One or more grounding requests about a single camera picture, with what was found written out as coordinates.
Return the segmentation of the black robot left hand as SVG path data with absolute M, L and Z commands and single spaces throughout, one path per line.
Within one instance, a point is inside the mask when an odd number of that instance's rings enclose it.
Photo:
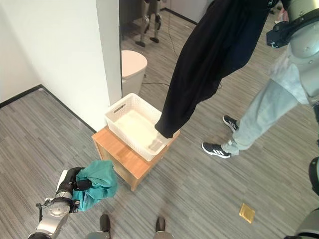
M 73 191 L 85 191 L 92 187 L 92 182 L 89 179 L 76 179 L 76 176 L 78 173 L 85 169 L 84 167 L 74 167 L 65 173 L 65 175 L 62 178 L 61 183 L 59 183 L 57 187 L 56 194 L 60 193 L 69 193 L 73 194 Z

